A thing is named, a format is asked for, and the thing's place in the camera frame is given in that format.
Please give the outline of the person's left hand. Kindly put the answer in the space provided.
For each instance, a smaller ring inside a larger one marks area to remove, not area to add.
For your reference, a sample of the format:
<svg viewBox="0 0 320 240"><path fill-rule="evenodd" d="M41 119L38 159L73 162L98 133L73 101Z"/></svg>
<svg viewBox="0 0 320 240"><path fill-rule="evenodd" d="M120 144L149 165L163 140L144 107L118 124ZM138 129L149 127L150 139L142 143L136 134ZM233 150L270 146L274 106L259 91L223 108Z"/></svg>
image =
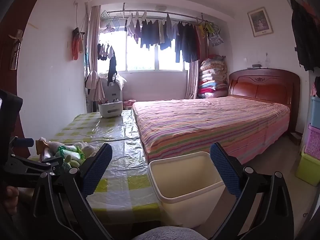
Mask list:
<svg viewBox="0 0 320 240"><path fill-rule="evenodd" d="M15 215L17 212L18 197L19 197L18 188L7 186L4 206L10 215Z"/></svg>

